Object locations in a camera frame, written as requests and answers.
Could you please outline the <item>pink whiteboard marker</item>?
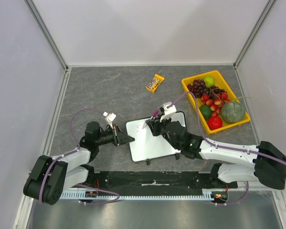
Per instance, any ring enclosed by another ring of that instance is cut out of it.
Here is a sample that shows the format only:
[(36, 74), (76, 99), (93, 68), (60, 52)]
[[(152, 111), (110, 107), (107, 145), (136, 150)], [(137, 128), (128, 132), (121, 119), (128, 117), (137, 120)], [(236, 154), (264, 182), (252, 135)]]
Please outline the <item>pink whiteboard marker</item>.
[(149, 119), (145, 120), (145, 122), (144, 122), (144, 124), (143, 124), (143, 126), (142, 126), (142, 129), (145, 129), (145, 128), (147, 127), (147, 122), (150, 121), (150, 120), (155, 119), (155, 117), (157, 116), (158, 113), (159, 113), (159, 110), (158, 110), (158, 109), (155, 110), (155, 111), (153, 112), (152, 116), (151, 116)]

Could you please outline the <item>white whiteboard black frame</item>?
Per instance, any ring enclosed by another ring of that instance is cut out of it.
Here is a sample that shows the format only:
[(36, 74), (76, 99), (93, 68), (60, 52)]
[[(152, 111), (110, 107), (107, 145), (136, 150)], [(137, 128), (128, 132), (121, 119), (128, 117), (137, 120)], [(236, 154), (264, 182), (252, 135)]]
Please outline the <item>white whiteboard black frame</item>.
[(135, 140), (131, 142), (130, 151), (133, 162), (179, 154), (161, 135), (153, 136), (149, 127), (143, 127), (148, 118), (140, 118), (126, 122), (127, 135)]

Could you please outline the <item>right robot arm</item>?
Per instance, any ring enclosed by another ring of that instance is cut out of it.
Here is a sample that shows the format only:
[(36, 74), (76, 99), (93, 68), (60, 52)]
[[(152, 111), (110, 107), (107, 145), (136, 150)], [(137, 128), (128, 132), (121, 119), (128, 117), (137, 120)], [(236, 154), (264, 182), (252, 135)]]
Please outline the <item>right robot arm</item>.
[(160, 116), (146, 120), (153, 136), (167, 143), (189, 159), (218, 160), (209, 175), (211, 186), (218, 188), (236, 181), (258, 181), (262, 185), (283, 190), (286, 185), (286, 156), (272, 143), (233, 145), (191, 134), (171, 118)]

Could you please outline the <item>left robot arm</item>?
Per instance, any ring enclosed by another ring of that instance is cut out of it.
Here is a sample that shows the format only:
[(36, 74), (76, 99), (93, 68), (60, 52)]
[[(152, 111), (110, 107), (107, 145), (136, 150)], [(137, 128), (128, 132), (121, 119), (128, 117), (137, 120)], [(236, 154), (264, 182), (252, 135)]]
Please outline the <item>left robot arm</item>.
[(98, 122), (86, 125), (80, 145), (74, 150), (56, 157), (40, 156), (24, 185), (23, 194), (46, 203), (55, 204), (63, 191), (81, 184), (94, 185), (95, 176), (87, 166), (99, 153), (99, 147), (106, 144), (121, 146), (131, 143), (135, 138), (124, 133), (117, 125), (102, 129)]

